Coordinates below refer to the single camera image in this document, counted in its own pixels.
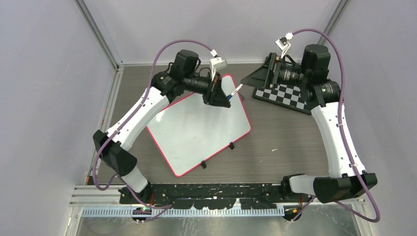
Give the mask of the pink-framed whiteboard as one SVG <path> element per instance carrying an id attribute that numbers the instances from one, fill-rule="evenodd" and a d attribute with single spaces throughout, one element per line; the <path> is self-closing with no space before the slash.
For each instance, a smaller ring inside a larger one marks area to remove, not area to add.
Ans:
<path id="1" fill-rule="evenodd" d="M 202 95 L 187 92 L 147 125 L 174 176 L 187 174 L 251 131 L 241 95 L 236 91 L 240 88 L 227 74 L 222 78 L 222 89 L 231 96 L 230 108 L 206 105 Z"/>

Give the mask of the white marker pen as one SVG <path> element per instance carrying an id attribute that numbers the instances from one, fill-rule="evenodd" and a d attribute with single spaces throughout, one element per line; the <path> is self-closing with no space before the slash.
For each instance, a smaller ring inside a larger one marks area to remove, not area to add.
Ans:
<path id="1" fill-rule="evenodd" d="M 233 92 L 231 92 L 231 95 L 234 96 L 236 93 L 238 93 L 238 91 L 242 88 L 243 84 L 240 84 L 239 86 L 237 86 L 235 88 L 235 90 Z"/>

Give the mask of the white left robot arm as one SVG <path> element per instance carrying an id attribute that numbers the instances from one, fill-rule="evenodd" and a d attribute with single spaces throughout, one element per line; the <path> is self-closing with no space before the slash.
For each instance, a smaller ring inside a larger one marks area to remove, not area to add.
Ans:
<path id="1" fill-rule="evenodd" d="M 180 50 L 166 70 L 152 76 L 150 85 L 139 100 L 115 125 L 105 132 L 97 130 L 93 135 L 95 160 L 100 159 L 113 169 L 128 190 L 132 190 L 133 199 L 140 204 L 150 199 L 150 183 L 140 172 L 137 158 L 129 150 L 150 121 L 185 91 L 202 95 L 206 105 L 231 106 L 222 89 L 219 73 L 219 70 L 227 66 L 227 61 L 214 55 L 209 61 L 209 73 L 206 76 L 197 71 L 200 64 L 197 53 Z"/>

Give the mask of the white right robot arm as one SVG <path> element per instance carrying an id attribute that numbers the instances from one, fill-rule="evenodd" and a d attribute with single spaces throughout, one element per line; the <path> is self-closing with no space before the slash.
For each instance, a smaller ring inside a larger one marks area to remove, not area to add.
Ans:
<path id="1" fill-rule="evenodd" d="M 283 177 L 281 197 L 288 202 L 293 202 L 300 194 L 315 196 L 322 203 L 358 198 L 378 182 L 355 152 L 340 102 L 341 88 L 328 78 L 329 62 L 326 46 L 310 44 L 304 48 L 300 63 L 288 55 L 280 58 L 270 53 L 262 66 L 241 80 L 242 84 L 259 89 L 274 89 L 280 85 L 299 88 L 301 99 L 320 131 L 328 160 L 328 176 Z"/>

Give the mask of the black and white chessboard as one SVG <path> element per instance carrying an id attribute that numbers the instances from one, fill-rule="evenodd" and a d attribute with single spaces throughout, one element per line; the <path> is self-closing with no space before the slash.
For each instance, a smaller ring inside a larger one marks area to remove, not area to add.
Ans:
<path id="1" fill-rule="evenodd" d="M 300 89 L 293 85 L 278 84 L 272 89 L 254 88 L 252 97 L 297 112 L 311 114 L 311 109 L 301 98 Z"/>

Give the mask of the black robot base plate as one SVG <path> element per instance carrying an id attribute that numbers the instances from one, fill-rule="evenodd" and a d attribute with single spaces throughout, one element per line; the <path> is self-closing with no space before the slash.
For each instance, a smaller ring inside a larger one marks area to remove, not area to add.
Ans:
<path id="1" fill-rule="evenodd" d="M 127 187 L 122 187 L 119 193 L 123 205 L 144 202 L 162 208 L 210 210 L 231 209 L 236 203 L 242 209 L 272 209 L 280 203 L 294 203 L 299 207 L 312 198 L 308 194 L 290 193 L 279 183 L 154 183 L 136 195 Z"/>

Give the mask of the aluminium frame rail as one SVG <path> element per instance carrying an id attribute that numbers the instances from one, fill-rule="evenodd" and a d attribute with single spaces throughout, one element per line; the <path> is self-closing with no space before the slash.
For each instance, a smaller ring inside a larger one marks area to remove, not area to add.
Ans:
<path id="1" fill-rule="evenodd" d="M 238 216 L 293 216 L 306 203 L 297 206 L 294 203 L 280 203 L 272 209 L 242 209 L 236 203 L 231 209 L 172 209 L 155 207 L 152 204 L 120 204 L 119 190 L 123 185 L 113 185 L 106 191 L 97 190 L 93 185 L 76 186 L 70 200 L 70 206 L 80 207 L 81 216 L 86 217 L 132 217 L 136 221 L 152 217 L 238 217 Z"/>

